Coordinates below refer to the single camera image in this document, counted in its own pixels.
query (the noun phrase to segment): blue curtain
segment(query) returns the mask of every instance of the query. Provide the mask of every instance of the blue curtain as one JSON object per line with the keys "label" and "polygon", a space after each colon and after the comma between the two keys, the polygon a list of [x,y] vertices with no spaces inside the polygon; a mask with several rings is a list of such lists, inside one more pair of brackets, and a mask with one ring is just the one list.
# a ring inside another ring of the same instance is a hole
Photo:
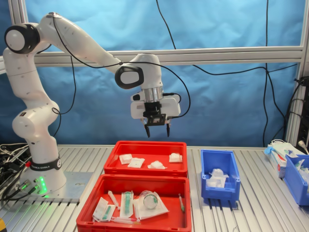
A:
{"label": "blue curtain", "polygon": [[[55,11],[75,22],[106,50],[173,49],[155,0],[26,1],[30,22],[39,22]],[[178,49],[265,46],[266,1],[159,0]],[[272,0],[269,3],[268,45],[300,45],[304,0]],[[0,33],[10,25],[2,14]],[[265,64],[200,65],[211,73],[236,72]],[[271,63],[275,70],[292,65]],[[170,66],[187,84],[191,109],[172,120],[168,138],[165,127],[151,127],[148,139],[142,124],[130,116],[130,96],[138,92],[120,89],[113,74],[88,67],[75,68],[77,94],[72,110],[62,117],[56,136],[59,144],[114,144],[118,140],[184,141],[188,145],[261,146],[266,122],[263,108],[265,71],[262,69],[211,76],[193,66]],[[69,67],[38,68],[43,87],[60,111],[69,109],[74,85]],[[272,72],[277,105],[285,112],[293,92],[296,66]],[[162,70],[165,92],[182,96],[182,113],[188,107],[186,91],[177,78]],[[12,130],[12,120],[25,108],[13,95],[5,74],[0,75],[0,142],[22,141]],[[267,85],[268,126],[266,142],[283,125]],[[54,134],[59,118],[50,127]]]}

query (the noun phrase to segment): black cable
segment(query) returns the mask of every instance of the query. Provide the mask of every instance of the black cable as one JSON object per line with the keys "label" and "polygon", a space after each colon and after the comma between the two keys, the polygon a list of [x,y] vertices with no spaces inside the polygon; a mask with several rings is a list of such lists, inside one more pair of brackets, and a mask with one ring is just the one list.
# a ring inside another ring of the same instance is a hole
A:
{"label": "black cable", "polygon": [[55,29],[56,29],[56,32],[57,32],[57,34],[58,34],[58,36],[59,36],[59,39],[60,39],[62,45],[63,45],[63,46],[66,48],[66,50],[71,54],[71,56],[73,56],[76,60],[78,60],[78,61],[81,62],[82,64],[84,64],[84,65],[86,65],[86,66],[88,66],[88,67],[90,67],[90,68],[93,68],[93,69],[101,69],[101,68],[107,68],[107,67],[119,65],[119,63],[117,63],[117,64],[111,64],[111,65],[106,65],[106,66],[95,67],[95,66],[91,66],[91,65],[89,65],[89,64],[86,64],[85,62],[82,62],[82,61],[81,61],[80,59],[78,59],[75,55],[73,55],[73,53],[72,53],[72,52],[67,48],[67,46],[64,44],[64,42],[63,42],[63,40],[62,40],[62,38],[61,38],[61,36],[60,36],[60,34],[59,34],[59,31],[58,31],[58,29],[57,29],[57,27],[56,27],[56,24],[55,24],[55,17],[53,17],[53,22],[54,22],[54,27],[55,27]]}
{"label": "black cable", "polygon": [[173,73],[173,74],[183,83],[183,86],[185,87],[185,90],[187,91],[188,98],[189,98],[189,106],[188,106],[187,111],[186,111],[183,115],[180,115],[180,116],[173,116],[173,117],[171,117],[171,118],[180,118],[180,117],[185,116],[185,115],[189,112],[190,107],[191,107],[191,98],[190,98],[189,90],[188,90],[187,86],[185,85],[185,83],[183,82],[183,80],[182,80],[176,73],[174,73],[171,69],[169,69],[168,67],[165,67],[165,66],[163,66],[163,65],[161,65],[161,64],[156,64],[156,63],[152,63],[152,62],[129,61],[129,62],[122,62],[122,63],[153,64],[153,65],[160,66],[160,67],[162,67],[162,68],[165,68],[165,69],[169,70],[171,73]]}
{"label": "black cable", "polygon": [[42,51],[37,52],[37,54],[39,54],[39,53],[41,53],[41,52],[43,52],[43,51],[46,51],[48,48],[50,48],[51,45],[52,45],[52,44],[49,44],[49,46],[48,46],[47,48],[43,49]]}
{"label": "black cable", "polygon": [[[266,46],[268,46],[268,0],[267,0],[267,6],[266,6]],[[174,49],[176,49],[176,46],[175,46],[175,43],[174,43],[174,40],[173,40],[173,37],[171,35],[171,32],[169,30],[169,26],[165,20],[165,18],[163,17],[162,13],[161,13],[161,10],[160,10],[160,7],[159,7],[159,3],[158,3],[158,0],[156,0],[156,4],[157,4],[157,7],[158,7],[158,10],[159,10],[159,13],[163,19],[163,21],[165,22],[165,25],[169,31],[169,36],[172,40],[172,43],[173,43],[173,46],[174,46]],[[289,68],[289,67],[292,67],[292,66],[295,66],[296,64],[294,65],[291,65],[291,66],[288,66],[288,67],[285,67],[285,68],[281,68],[281,69],[277,69],[277,70],[273,70],[274,71],[278,71],[278,70],[282,70],[282,69],[286,69],[286,68]],[[268,66],[267,66],[267,63],[265,64],[265,67],[256,67],[256,68],[253,68],[253,69],[248,69],[248,70],[243,70],[243,71],[239,71],[239,72],[226,72],[226,73],[210,73],[204,69],[202,69],[201,67],[197,66],[197,65],[193,65],[194,67],[200,69],[201,71],[207,73],[207,74],[210,74],[210,75],[227,75],[227,74],[237,74],[237,73],[244,73],[244,72],[248,72],[248,71],[251,71],[251,70],[255,70],[255,69],[264,69],[266,71],[266,81],[265,81],[265,88],[264,88],[264,97],[263,97],[263,106],[264,106],[264,111],[265,111],[265,116],[266,116],[266,124],[265,124],[265,127],[264,127],[264,131],[263,131],[263,146],[265,146],[265,141],[264,141],[264,138],[265,138],[265,132],[266,132],[266,128],[267,128],[267,124],[268,124],[268,115],[267,115],[267,110],[266,110],[266,105],[265,105],[265,98],[266,98],[266,88],[267,88],[267,77],[269,78],[270,80],[270,84],[271,84],[271,88],[272,88],[272,94],[273,94],[273,101],[274,101],[274,104],[276,106],[276,108],[278,109],[278,111],[280,112],[280,114],[282,115],[283,117],[283,121],[284,121],[284,124],[286,124],[286,121],[285,121],[285,116],[284,114],[282,113],[282,111],[280,110],[280,108],[277,106],[276,104],[276,100],[275,100],[275,93],[274,93],[274,88],[273,88],[273,84],[272,84],[272,81],[271,81],[271,77],[269,75],[269,72],[268,72]]]}
{"label": "black cable", "polygon": [[182,101],[182,97],[178,93],[163,93],[163,96],[173,96],[173,95],[179,96],[179,102],[178,103],[180,103]]}
{"label": "black cable", "polygon": [[293,64],[293,65],[290,65],[290,66],[287,66],[287,67],[284,67],[284,68],[280,68],[280,69],[275,69],[273,71],[269,71],[269,73],[271,72],[276,72],[276,71],[279,71],[279,70],[283,70],[283,69],[287,69],[287,68],[290,68],[290,67],[293,67],[293,66],[296,66],[297,64]]}
{"label": "black cable", "polygon": [[74,72],[74,65],[73,65],[73,59],[72,59],[72,57],[71,57],[71,64],[72,64],[73,79],[74,79],[74,87],[75,87],[74,95],[73,95],[73,101],[72,101],[72,105],[71,105],[70,109],[69,109],[67,112],[60,113],[58,109],[56,109],[56,108],[54,108],[54,107],[52,108],[52,111],[53,111],[55,114],[57,114],[57,115],[60,116],[60,119],[59,119],[59,126],[58,126],[56,132],[54,133],[54,136],[57,134],[57,132],[58,132],[58,130],[59,130],[59,128],[60,128],[60,125],[61,125],[61,115],[64,115],[64,114],[68,113],[68,112],[72,109],[72,107],[73,107],[73,105],[74,105],[74,102],[75,102],[75,95],[76,95],[76,80],[75,80],[75,72]]}
{"label": "black cable", "polygon": [[290,112],[290,114],[294,114],[294,115],[297,115],[297,116],[299,116],[300,118],[302,118],[302,116],[301,115],[299,115],[299,114],[297,114],[297,113],[295,113],[295,112]]}
{"label": "black cable", "polygon": [[13,180],[7,187],[6,189],[4,190],[2,196],[1,196],[1,201],[6,201],[6,196],[8,195],[9,191],[11,190],[11,188],[13,187],[13,185],[19,180],[22,172],[24,170],[24,167],[20,169],[20,171],[18,172],[18,176],[15,180]]}
{"label": "black cable", "polygon": [[284,126],[282,126],[278,131],[277,133],[274,135],[274,137],[272,137],[272,141],[276,138],[276,136],[279,134],[279,132],[283,129]]}
{"label": "black cable", "polygon": [[266,116],[266,123],[265,123],[264,131],[263,131],[263,147],[265,147],[265,132],[266,132],[267,124],[268,124],[268,115],[267,115],[267,110],[266,110],[266,105],[265,105],[266,87],[267,87],[267,74],[266,74],[266,79],[265,79],[264,96],[263,96],[263,106],[264,106],[264,111],[265,111],[265,116]]}
{"label": "black cable", "polygon": [[166,27],[167,27],[167,29],[168,29],[168,31],[169,31],[169,36],[170,36],[170,39],[172,40],[172,43],[173,43],[174,49],[176,49],[176,46],[175,46],[175,43],[174,43],[174,40],[173,40],[172,34],[170,33],[170,30],[169,30],[169,26],[168,26],[167,22],[165,21],[165,18],[163,17],[163,15],[162,15],[162,13],[161,13],[161,11],[160,11],[160,7],[159,7],[158,0],[156,0],[156,5],[158,6],[159,13],[160,13],[160,15],[161,15],[161,17],[162,17],[163,21],[165,22],[165,25],[166,25]]}

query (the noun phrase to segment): blue plastic container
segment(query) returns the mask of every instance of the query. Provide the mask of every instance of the blue plastic container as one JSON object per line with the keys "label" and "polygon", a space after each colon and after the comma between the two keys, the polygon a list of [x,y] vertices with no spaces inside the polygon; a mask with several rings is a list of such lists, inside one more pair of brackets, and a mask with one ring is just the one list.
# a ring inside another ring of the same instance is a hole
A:
{"label": "blue plastic container", "polygon": [[286,156],[284,181],[298,205],[309,205],[308,184],[295,167],[295,164],[300,160],[305,160],[302,166],[309,168],[308,155],[298,155],[297,158]]}
{"label": "blue plastic container", "polygon": [[[240,177],[233,151],[201,150],[201,180],[202,197],[235,202],[239,200]],[[210,179],[213,169],[220,168],[229,178],[224,188],[206,186],[206,179]]]}

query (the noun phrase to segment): plastic bag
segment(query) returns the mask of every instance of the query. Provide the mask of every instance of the plastic bag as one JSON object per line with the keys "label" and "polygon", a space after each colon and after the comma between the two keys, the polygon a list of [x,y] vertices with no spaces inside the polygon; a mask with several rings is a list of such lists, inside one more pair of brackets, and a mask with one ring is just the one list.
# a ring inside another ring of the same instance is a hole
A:
{"label": "plastic bag", "polygon": [[121,193],[120,217],[129,218],[133,215],[133,191]]}
{"label": "plastic bag", "polygon": [[[149,194],[153,194],[157,198],[157,205],[153,209],[148,209],[144,205],[144,198],[149,196]],[[169,212],[169,210],[165,207],[164,203],[162,202],[161,198],[156,192],[144,191],[140,194],[140,197],[134,200],[134,211],[135,216],[138,216],[140,220],[146,218],[152,218],[161,214],[165,214]]]}

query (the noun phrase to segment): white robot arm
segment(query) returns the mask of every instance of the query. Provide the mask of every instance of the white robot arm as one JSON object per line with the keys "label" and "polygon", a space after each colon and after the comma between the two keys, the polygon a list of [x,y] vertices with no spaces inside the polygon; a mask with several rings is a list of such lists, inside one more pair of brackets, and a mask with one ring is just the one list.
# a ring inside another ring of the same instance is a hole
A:
{"label": "white robot arm", "polygon": [[55,121],[58,105],[45,93],[34,63],[34,56],[50,44],[78,59],[86,59],[115,73],[121,88],[140,86],[141,91],[131,97],[131,115],[145,126],[167,124],[180,114],[179,97],[163,96],[161,68],[156,55],[138,54],[131,62],[123,63],[101,48],[80,27],[57,13],[48,13],[39,24],[17,24],[5,32],[8,46],[3,52],[6,72],[15,96],[21,98],[27,109],[13,121],[14,132],[24,138],[31,151],[31,165],[20,178],[29,187],[37,186],[34,195],[45,195],[60,189],[66,183],[61,169],[56,140],[48,126]]}

